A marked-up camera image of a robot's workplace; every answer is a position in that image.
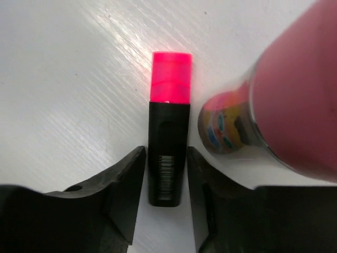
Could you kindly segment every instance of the pink bottle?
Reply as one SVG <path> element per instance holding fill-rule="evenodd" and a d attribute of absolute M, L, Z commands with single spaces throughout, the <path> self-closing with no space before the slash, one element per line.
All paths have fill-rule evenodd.
<path fill-rule="evenodd" d="M 336 0 L 317 1 L 239 86 L 200 112 L 209 151 L 244 158 L 260 150 L 300 174 L 337 181 Z"/>

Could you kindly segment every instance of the white surface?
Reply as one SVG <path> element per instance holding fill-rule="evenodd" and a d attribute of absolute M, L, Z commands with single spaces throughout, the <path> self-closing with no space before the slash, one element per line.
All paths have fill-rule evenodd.
<path fill-rule="evenodd" d="M 2 0 L 0 183 L 64 190 L 146 145 L 156 50 L 194 54 L 190 143 L 201 149 L 205 94 L 242 74 L 312 2 Z M 221 170 L 248 187 L 321 184 L 234 165 Z M 151 207 L 144 184 L 129 252 L 195 252 L 186 184 L 175 209 Z"/>

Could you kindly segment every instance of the pink highlighter cap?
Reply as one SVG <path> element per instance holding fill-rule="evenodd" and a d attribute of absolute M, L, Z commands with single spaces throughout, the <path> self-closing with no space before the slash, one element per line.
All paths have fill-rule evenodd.
<path fill-rule="evenodd" d="M 191 71 L 191 54 L 154 52 L 150 101 L 189 104 Z"/>

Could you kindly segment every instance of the black highlighter body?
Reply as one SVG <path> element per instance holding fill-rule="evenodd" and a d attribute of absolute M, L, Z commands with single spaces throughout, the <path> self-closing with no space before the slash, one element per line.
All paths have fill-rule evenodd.
<path fill-rule="evenodd" d="M 159 207 L 180 203 L 190 105 L 150 102 L 148 123 L 148 199 Z"/>

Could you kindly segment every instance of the black plastic piece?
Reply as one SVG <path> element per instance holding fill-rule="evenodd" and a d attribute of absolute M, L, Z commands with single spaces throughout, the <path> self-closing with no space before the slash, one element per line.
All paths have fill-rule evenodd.
<path fill-rule="evenodd" d="M 64 192 L 0 186 L 0 252 L 126 253 L 132 243 L 146 153 Z"/>
<path fill-rule="evenodd" d="M 337 252 L 337 187 L 249 190 L 193 147 L 187 170 L 198 252 Z"/>
<path fill-rule="evenodd" d="M 180 203 L 190 105 L 150 102 L 148 199 L 154 206 Z"/>

